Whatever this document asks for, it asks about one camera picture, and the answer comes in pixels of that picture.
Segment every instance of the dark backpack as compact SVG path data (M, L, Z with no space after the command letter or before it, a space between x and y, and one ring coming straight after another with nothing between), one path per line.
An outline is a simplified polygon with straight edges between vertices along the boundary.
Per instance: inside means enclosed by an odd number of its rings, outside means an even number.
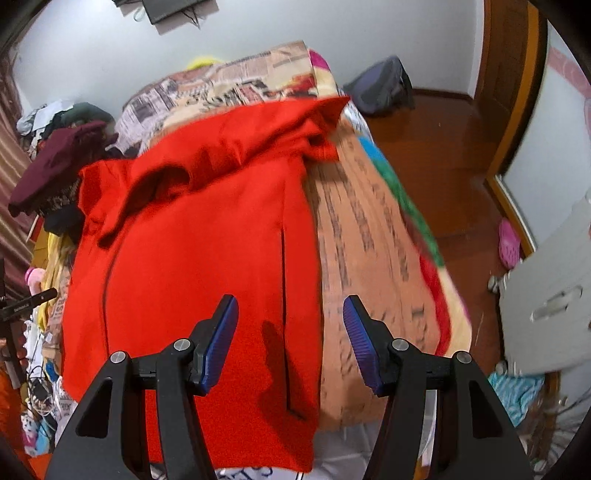
M414 108L413 86L396 56L377 62L343 90L366 115L386 113L399 105Z

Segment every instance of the red sweater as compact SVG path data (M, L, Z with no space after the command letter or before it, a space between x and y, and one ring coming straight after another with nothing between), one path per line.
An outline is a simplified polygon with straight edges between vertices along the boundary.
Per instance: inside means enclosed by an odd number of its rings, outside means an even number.
M80 400L108 355L159 352L238 299L218 385L196 398L214 467L312 467L322 330L303 159L336 161L327 139L347 99L236 108L186 125L136 160L82 171L86 214L63 317L64 387ZM155 395L150 458L161 458Z

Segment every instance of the patterned blanket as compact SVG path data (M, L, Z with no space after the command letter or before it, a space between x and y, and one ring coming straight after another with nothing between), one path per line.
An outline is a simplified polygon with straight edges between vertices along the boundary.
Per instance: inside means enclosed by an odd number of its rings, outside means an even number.
M338 95L328 65L299 41L143 88L116 123L116 146L143 152L176 128L238 105ZM334 141L340 163L311 164L305 185L322 266L320 428L378 420L385 403L363 384L342 321L349 294L422 351L468 350L471 327L432 234L371 141L352 103Z

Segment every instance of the bed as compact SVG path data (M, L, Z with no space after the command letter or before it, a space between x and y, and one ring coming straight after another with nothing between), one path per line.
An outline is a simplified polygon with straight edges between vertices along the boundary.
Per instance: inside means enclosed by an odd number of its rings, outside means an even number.
M133 157L183 125L236 106L338 95L342 93L322 56L297 41L178 72L144 87L124 106L114 147ZM424 352L452 356L470 348L470 321L433 235L351 102L333 141L340 161L310 164L304 185L322 271L323 362L314 468L307 474L221 469L220 478L362 476L385 399L374 397L361 379L342 322L347 295L358 294L373 318ZM61 291L63 311L67 288ZM435 392L429 393L423 448L433 433L435 403Z

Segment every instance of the teal cloth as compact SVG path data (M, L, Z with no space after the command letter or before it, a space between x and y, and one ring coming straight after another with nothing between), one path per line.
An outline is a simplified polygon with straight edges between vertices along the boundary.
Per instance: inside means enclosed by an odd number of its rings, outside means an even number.
M365 150L365 153L369 159L374 164L374 167L378 173L385 180L390 192L398 201L400 208L413 220L413 224L421 233L429 253L431 254L431 259L435 265L437 267L443 267L443 257L439 252L439 247L437 246L437 242L431 229L427 225L427 222L423 218L421 212L419 212L418 208L406 193L406 190L404 190L404 187L400 183L400 180L398 179L398 176L394 172L394 169L392 168L392 165L390 165L388 159L384 157L382 151L371 140L365 137L359 137L359 142L361 143L361 146Z
M509 414L513 426L517 427L527 414L527 409L544 385L544 375L534 377L510 377L491 373L489 383Z

